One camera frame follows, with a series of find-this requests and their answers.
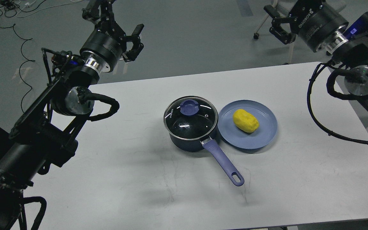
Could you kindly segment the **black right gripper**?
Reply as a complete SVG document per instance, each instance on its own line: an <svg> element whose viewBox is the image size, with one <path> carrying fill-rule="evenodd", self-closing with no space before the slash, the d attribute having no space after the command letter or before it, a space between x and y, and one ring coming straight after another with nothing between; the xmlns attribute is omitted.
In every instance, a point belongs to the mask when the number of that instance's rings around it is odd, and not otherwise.
<svg viewBox="0 0 368 230"><path fill-rule="evenodd" d="M295 35L298 35L314 53L321 49L330 35L342 32L349 24L325 0L298 0L288 17L282 17L271 5L264 6L264 10L272 18L272 35L285 45L295 42ZM291 24L291 32L286 32L282 24Z"/></svg>

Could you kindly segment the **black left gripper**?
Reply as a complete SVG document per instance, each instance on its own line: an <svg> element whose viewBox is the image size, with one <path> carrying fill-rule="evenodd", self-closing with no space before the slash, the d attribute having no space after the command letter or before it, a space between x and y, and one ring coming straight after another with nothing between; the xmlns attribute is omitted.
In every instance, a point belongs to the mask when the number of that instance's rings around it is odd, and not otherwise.
<svg viewBox="0 0 368 230"><path fill-rule="evenodd" d="M80 49L84 66L96 72L112 72L123 57L125 62L135 61L144 48L140 34L144 24L138 24L127 35L114 19L112 5L115 0L89 0L82 9L82 18L95 25L94 31ZM127 51L127 43L132 47Z"/></svg>

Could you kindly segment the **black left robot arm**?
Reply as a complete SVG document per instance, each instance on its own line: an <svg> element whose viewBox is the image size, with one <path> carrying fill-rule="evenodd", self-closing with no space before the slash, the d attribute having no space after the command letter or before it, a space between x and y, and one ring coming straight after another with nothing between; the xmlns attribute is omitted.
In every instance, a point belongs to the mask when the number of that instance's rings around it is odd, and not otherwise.
<svg viewBox="0 0 368 230"><path fill-rule="evenodd" d="M45 175L50 166L61 167L76 153L76 140L87 121L113 116L119 103L109 96L92 93L101 73L110 73L120 60L134 61L144 45L138 24L126 35L114 19L113 0L91 0L82 16L94 30L80 49L52 51L42 48L47 72L46 89L16 121L9 133L0 128L0 230L18 222L27 229L25 205L39 203L31 229L40 227L47 202L43 197L24 197L36 174Z"/></svg>

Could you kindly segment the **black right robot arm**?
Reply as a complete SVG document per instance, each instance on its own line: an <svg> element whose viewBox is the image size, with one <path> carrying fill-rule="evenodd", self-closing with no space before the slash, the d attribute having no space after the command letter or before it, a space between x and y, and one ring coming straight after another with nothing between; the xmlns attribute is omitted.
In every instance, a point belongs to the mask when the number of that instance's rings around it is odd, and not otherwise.
<svg viewBox="0 0 368 230"><path fill-rule="evenodd" d="M315 124L329 136L366 144L337 134L315 117L311 106L312 86L319 74L330 67L327 93L340 100L356 101L368 112L368 12L352 25L325 0L298 0L285 16L272 5L264 6L272 18L270 33L283 44L301 38L314 53L325 50L331 55L327 63L318 64L309 80L307 105Z"/></svg>

